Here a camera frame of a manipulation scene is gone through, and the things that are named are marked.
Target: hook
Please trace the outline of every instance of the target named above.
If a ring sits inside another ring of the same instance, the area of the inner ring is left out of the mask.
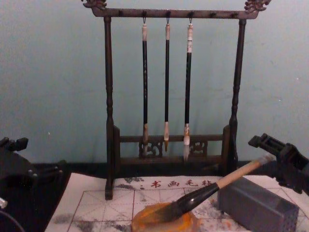
[[[189,15],[189,20],[190,20],[190,23],[192,23],[192,17],[193,17],[193,11],[191,11],[190,15]]]
[[[146,15],[147,15],[147,12],[143,11],[143,22],[144,22],[144,24],[146,23]]]
[[[170,17],[170,11],[168,11],[167,17],[166,17],[166,21],[167,21],[168,24],[169,24],[169,17]]]

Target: wooden post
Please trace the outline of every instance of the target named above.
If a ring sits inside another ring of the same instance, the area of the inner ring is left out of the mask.
[[[111,18],[104,17],[105,29],[105,81],[106,81],[106,149],[107,149],[107,181],[105,186],[105,199],[112,199],[112,186],[114,181],[114,146],[113,130],[114,121],[112,118],[112,35],[111,35]]]
[[[232,115],[229,121],[230,126],[230,145],[228,152],[228,172],[236,170],[238,163],[237,148],[236,148],[236,135],[237,135],[237,110],[238,110],[238,97],[240,90],[240,79],[241,79],[241,68],[242,68],[242,56],[243,47],[245,40],[245,27],[246,19],[239,20],[239,34],[238,34],[238,45],[236,54],[235,64],[235,75],[234,75],[234,87],[233,87],[233,100],[232,100]]]

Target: light blue wall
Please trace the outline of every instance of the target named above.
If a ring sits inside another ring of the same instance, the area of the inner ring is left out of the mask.
[[[109,7],[242,10],[244,0],[108,0]],[[238,153],[263,132],[309,154],[309,1],[273,0],[248,21],[239,95]],[[165,19],[148,19],[149,128],[163,133]],[[182,134],[186,28],[171,19],[170,130]],[[238,35],[235,20],[194,19],[190,129],[228,124]],[[142,133],[142,19],[112,20],[114,122]],[[79,0],[0,1],[0,137],[30,139],[32,162],[106,161],[104,25]],[[181,144],[169,153],[181,152]],[[220,153],[220,145],[210,150]],[[136,146],[122,154],[136,155]]]

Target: bamboo brush handle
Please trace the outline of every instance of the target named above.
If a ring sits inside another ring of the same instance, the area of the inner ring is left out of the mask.
[[[228,174],[227,176],[223,177],[219,181],[217,181],[217,185],[220,189],[229,185],[230,183],[236,181],[237,179],[241,178],[242,176],[250,173],[251,171],[259,168],[260,166],[273,161],[275,158],[273,155],[268,154],[266,156],[260,157],[259,159],[253,160],[250,163],[246,164],[245,166],[235,170],[234,172]]]

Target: calligraphy brush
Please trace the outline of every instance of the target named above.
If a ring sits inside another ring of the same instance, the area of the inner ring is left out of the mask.
[[[143,112],[143,154],[147,155],[148,148],[148,125],[147,125],[147,107],[148,107],[148,93],[147,93],[147,25],[145,18],[142,27],[142,42],[143,42],[143,95],[144,95],[144,112]]]
[[[203,201],[208,199],[218,190],[229,185],[230,183],[236,181],[242,176],[250,173],[251,171],[259,168],[260,166],[273,161],[275,157],[271,154],[267,154],[259,159],[253,160],[245,166],[235,170],[234,172],[228,174],[222,179],[218,180],[216,183],[210,184],[191,193],[184,195],[177,201],[168,204],[158,210],[152,211],[147,215],[144,215],[140,220],[143,224],[149,223],[166,223],[179,219],[185,213],[196,208]]]
[[[188,27],[188,43],[187,43],[187,68],[185,79],[185,109],[184,109],[184,133],[183,133],[183,159],[188,160],[190,153],[190,129],[189,129],[189,109],[190,109],[190,78],[191,78],[191,55],[192,55],[192,36],[193,25],[190,21]]]
[[[164,145],[165,152],[169,145],[169,19],[166,24],[166,42],[165,42],[165,124],[164,124]]]

